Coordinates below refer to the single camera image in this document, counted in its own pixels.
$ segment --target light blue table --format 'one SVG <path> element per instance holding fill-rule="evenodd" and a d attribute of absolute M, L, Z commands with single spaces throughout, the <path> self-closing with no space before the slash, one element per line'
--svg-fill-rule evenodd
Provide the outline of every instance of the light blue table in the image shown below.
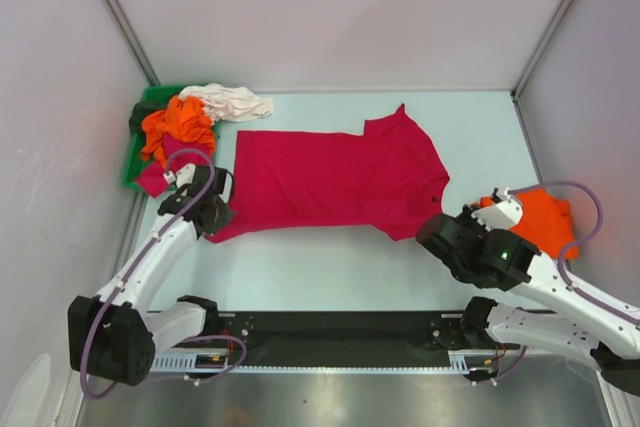
<path fill-rule="evenodd" d="M 443 208 L 456 215 L 494 187 L 536 182 L 508 92 L 278 94 L 273 116 L 222 126 L 217 164 L 233 169 L 238 130 L 362 133 L 365 119 L 405 103 L 429 134 L 451 182 Z M 160 200 L 150 199 L 140 236 Z M 222 244 L 200 241 L 170 273 L 152 309 L 185 294 L 207 297 L 222 310 L 464 309 L 473 286 L 415 241 L 391 241 L 373 227 L 305 228 L 246 234 Z M 499 291 L 483 295 L 515 306 L 539 305 Z"/>

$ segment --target red t-shirt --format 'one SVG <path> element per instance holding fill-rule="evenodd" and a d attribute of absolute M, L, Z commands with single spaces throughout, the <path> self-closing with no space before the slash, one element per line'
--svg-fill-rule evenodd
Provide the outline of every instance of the red t-shirt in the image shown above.
<path fill-rule="evenodd" d="M 240 131 L 236 212 L 209 237 L 288 227 L 373 225 L 393 240 L 414 237 L 442 212 L 449 175 L 431 139 L 405 113 L 365 121 L 363 135 Z"/>

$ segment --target orange cloth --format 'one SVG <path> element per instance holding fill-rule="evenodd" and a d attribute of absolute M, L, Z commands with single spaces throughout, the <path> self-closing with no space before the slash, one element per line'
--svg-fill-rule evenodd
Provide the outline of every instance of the orange cloth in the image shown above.
<path fill-rule="evenodd" d="M 557 259 L 562 247 L 573 242 L 573 223 L 569 202 L 550 196 L 544 189 L 516 195 L 522 203 L 522 219 L 511 232 L 535 244 L 540 250 Z M 481 207 L 493 204 L 490 197 L 480 200 Z M 576 259 L 578 247 L 567 252 L 567 259 Z"/>
<path fill-rule="evenodd" d="M 163 168 L 167 166 L 167 155 L 162 145 L 165 133 L 185 143 L 198 143 L 216 150 L 216 139 L 211 130 L 213 121 L 204 113 L 204 102 L 196 97 L 187 97 L 184 101 L 175 95 L 169 101 L 166 110 L 150 114 L 142 121 L 142 130 L 147 143 L 140 151 L 142 160 L 153 155 Z"/>

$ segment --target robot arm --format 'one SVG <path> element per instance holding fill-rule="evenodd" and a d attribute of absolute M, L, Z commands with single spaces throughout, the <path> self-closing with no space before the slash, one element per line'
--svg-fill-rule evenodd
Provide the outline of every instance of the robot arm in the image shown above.
<path fill-rule="evenodd" d="M 201 332 L 217 332 L 216 303 L 197 297 L 182 297 L 169 310 L 148 315 L 153 297 L 176 261 L 200 236 L 214 234 L 232 218 L 220 199 L 227 171 L 215 171 L 208 192 L 177 219 L 174 216 L 203 188 L 209 168 L 188 164 L 170 176 L 177 191 L 161 204 L 141 247 L 93 298 L 78 296 L 73 301 L 68 324 L 74 370 L 81 370 L 90 328 L 105 305 L 105 315 L 91 342 L 87 372 L 114 382 L 138 385 L 156 354 Z"/>
<path fill-rule="evenodd" d="M 602 371 L 614 386 L 640 395 L 640 331 L 634 321 L 640 309 L 571 273 L 567 285 L 553 259 L 504 230 L 521 218 L 517 199 L 502 190 L 494 193 L 494 201 L 483 209 L 465 206 L 456 218 L 431 218 L 420 229 L 418 242 L 457 280 L 513 292 L 558 315 L 527 313 L 474 298 L 462 320 L 466 334 L 564 355 Z"/>

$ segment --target gray wall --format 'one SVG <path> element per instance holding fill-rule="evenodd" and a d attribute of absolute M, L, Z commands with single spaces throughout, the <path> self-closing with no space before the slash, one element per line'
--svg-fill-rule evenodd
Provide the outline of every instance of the gray wall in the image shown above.
<path fill-rule="evenodd" d="M 575 263 L 580 275 L 640 304 L 640 0 L 577 0 L 522 98 L 543 177 L 591 186 L 604 228 Z M 590 201 L 568 192 L 579 232 Z"/>
<path fill-rule="evenodd" d="M 67 306 L 114 262 L 126 121 L 146 84 L 100 0 L 0 11 L 0 415 L 23 379 L 5 421 L 27 425 L 64 393 Z"/>
<path fill-rule="evenodd" d="M 121 1 L 162 83 L 265 91 L 508 90 L 558 2 Z"/>

